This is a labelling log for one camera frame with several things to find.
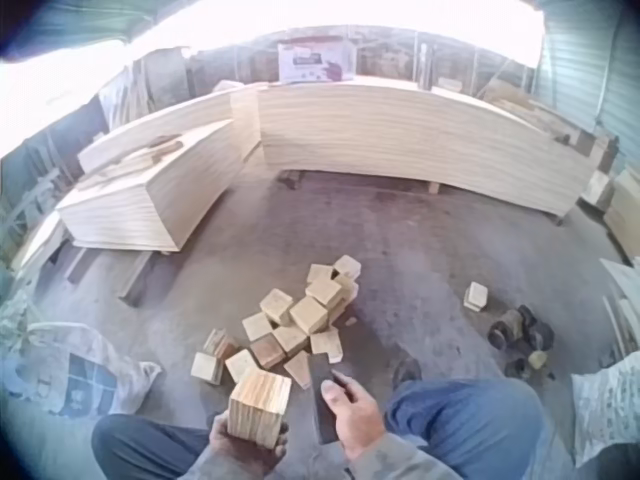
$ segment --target black sanding block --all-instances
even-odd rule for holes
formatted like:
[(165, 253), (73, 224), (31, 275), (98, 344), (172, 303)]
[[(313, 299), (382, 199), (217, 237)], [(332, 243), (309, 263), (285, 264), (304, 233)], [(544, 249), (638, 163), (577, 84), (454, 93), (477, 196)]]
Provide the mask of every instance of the black sanding block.
[(320, 445), (337, 442), (336, 416), (333, 414), (327, 403), (322, 398), (320, 386), (324, 380), (332, 380), (331, 365), (329, 355), (322, 353), (319, 355), (309, 355), (309, 374), (311, 375), (311, 401), (313, 403), (313, 423), (316, 427), (316, 434)]

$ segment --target gray sleeve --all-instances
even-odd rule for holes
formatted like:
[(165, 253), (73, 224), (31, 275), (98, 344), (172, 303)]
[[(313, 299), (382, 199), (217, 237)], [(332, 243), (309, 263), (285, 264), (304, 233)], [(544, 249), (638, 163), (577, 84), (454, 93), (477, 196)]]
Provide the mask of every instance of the gray sleeve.
[(444, 463), (387, 433), (352, 464), (356, 480), (462, 480)]
[(196, 463), (178, 480), (262, 480), (244, 469), (241, 463), (227, 455), (205, 448)]

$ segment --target dark pants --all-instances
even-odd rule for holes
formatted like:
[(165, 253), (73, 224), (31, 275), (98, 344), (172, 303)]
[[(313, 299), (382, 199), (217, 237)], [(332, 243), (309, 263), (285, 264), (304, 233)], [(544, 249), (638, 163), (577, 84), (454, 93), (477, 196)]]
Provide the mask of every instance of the dark pants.
[[(424, 451), (473, 480), (521, 479), (542, 431), (536, 394), (517, 380), (406, 382), (385, 413), (387, 429), (419, 439)], [(109, 415), (93, 452), (109, 480), (175, 479), (208, 443), (208, 430)]]

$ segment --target corrugated metal wall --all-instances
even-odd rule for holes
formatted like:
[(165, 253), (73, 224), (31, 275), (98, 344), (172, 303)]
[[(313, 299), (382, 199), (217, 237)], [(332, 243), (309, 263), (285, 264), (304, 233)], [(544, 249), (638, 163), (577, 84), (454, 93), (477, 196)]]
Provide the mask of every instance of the corrugated metal wall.
[(616, 0), (539, 0), (538, 5), (546, 35), (534, 93), (582, 128), (593, 131), (600, 124), (618, 135), (621, 153), (614, 170), (627, 161), (640, 165), (638, 19)]

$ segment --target bag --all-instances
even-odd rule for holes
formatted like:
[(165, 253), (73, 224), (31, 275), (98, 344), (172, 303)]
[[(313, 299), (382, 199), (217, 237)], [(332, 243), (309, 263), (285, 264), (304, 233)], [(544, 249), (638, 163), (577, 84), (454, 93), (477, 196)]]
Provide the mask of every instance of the bag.
[(576, 467), (609, 445), (640, 442), (640, 352), (592, 375), (571, 375)]
[(26, 302), (24, 309), (15, 302), (9, 306), (12, 325), (0, 315), (5, 347), (10, 340), (9, 348), (3, 348), (2, 380), (11, 395), (72, 418), (138, 410), (162, 371), (159, 365), (119, 355), (87, 325), (38, 322), (27, 326)]

